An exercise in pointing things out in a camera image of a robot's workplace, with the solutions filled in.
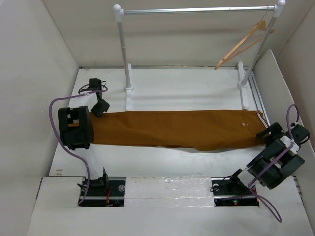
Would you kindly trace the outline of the brown trousers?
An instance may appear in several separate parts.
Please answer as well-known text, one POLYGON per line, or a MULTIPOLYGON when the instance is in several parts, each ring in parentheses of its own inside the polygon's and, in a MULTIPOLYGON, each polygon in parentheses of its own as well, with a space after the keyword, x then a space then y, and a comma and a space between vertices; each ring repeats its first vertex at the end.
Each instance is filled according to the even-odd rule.
POLYGON ((263 144, 262 113, 245 110, 127 111, 91 114, 94 144, 194 148, 198 151, 263 144))

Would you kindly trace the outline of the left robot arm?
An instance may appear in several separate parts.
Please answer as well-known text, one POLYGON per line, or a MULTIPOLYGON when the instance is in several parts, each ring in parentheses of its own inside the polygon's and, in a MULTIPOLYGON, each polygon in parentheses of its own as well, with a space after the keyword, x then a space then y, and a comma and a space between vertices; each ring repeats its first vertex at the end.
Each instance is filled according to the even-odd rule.
POLYGON ((78 184, 84 195, 102 196, 109 191, 109 179, 105 168, 99 162, 94 142, 94 129, 91 115, 100 117, 109 109, 103 100, 102 91, 85 91, 73 96, 83 102, 83 106, 58 109, 58 126, 56 129, 53 117, 50 121, 61 147, 73 157, 81 160, 86 167, 85 180, 78 184))

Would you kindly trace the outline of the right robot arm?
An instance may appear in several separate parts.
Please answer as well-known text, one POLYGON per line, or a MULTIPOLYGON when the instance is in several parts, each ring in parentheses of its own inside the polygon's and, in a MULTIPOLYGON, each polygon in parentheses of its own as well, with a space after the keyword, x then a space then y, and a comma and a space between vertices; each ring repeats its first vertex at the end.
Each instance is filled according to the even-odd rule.
POLYGON ((257 183, 274 189, 305 163, 297 154, 310 136, 303 126, 293 123, 285 132, 276 122, 256 136, 264 138, 265 149, 227 182, 227 189, 234 194, 248 194, 257 183))

